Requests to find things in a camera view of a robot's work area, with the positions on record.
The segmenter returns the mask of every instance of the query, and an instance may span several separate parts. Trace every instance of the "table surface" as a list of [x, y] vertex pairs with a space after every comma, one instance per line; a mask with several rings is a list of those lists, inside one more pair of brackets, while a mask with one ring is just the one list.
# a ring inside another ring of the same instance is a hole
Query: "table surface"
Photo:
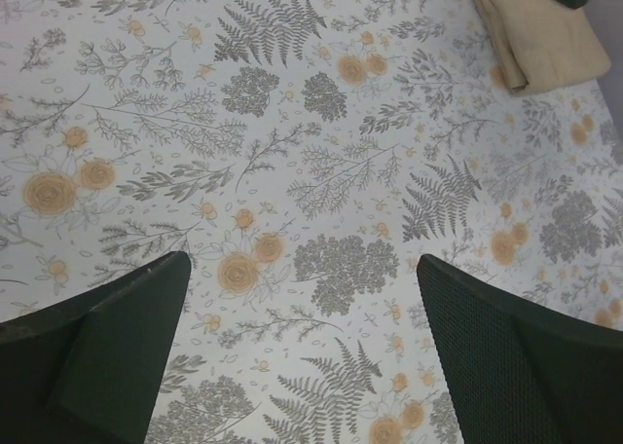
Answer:
[[623, 327], [602, 95], [511, 96], [471, 0], [2, 5], [1, 318], [193, 259], [147, 442], [462, 442], [423, 253]]

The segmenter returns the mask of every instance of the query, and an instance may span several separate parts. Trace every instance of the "dark green object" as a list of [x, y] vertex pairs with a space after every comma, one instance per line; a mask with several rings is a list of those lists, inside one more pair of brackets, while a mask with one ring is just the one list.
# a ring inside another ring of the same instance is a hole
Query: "dark green object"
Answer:
[[0, 324], [0, 442], [143, 443], [190, 272], [170, 253]]
[[465, 444], [623, 443], [623, 332], [431, 255], [418, 280]]

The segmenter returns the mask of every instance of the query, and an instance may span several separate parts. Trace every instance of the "gray floor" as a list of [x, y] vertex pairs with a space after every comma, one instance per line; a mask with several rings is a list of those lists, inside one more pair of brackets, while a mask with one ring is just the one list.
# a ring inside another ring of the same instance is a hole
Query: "gray floor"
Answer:
[[599, 83], [614, 124], [623, 134], [623, 0], [589, 0], [585, 10], [612, 61]]

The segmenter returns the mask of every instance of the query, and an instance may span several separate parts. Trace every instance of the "folded cloth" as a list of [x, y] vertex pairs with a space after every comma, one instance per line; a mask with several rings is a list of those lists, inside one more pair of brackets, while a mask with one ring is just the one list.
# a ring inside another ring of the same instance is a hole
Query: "folded cloth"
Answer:
[[604, 75], [610, 60], [582, 9], [553, 0], [474, 0], [508, 88], [542, 93]]

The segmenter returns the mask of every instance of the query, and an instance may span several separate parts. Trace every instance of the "tablecloth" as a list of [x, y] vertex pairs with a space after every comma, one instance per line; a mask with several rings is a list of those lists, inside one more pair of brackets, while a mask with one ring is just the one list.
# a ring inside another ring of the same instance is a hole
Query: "tablecloth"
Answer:
[[511, 96], [471, 0], [0, 8], [2, 318], [193, 260], [147, 442], [462, 442], [423, 253], [623, 327], [597, 84]]

